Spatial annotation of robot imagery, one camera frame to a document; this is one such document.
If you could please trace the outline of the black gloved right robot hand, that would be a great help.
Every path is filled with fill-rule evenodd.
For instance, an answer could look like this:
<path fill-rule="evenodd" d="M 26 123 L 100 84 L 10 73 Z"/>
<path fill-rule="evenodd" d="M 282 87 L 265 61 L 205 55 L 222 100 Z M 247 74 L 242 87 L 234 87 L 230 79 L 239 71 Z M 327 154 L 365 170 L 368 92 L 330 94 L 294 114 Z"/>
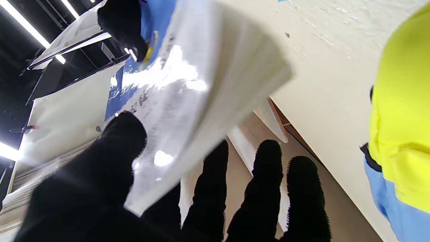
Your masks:
<path fill-rule="evenodd" d="M 97 15 L 102 30 L 131 50 L 136 62 L 144 61 L 148 46 L 141 36 L 141 0 L 107 0 Z"/>

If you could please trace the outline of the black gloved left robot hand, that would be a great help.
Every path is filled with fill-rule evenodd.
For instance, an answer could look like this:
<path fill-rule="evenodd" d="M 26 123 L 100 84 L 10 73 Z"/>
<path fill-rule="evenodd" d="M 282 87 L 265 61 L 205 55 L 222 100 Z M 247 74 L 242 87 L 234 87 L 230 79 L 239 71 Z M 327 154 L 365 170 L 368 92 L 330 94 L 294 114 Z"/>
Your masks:
<path fill-rule="evenodd" d="M 145 146 L 142 123 L 131 112 L 120 113 L 100 138 L 37 185 L 14 242 L 222 242 L 228 142 L 204 159 L 182 224 L 180 183 L 140 217 L 124 208 L 134 179 L 132 162 Z M 317 167 L 305 156 L 293 157 L 287 167 L 288 228 L 275 239 L 283 172 L 281 146 L 263 141 L 225 242 L 331 241 Z"/>

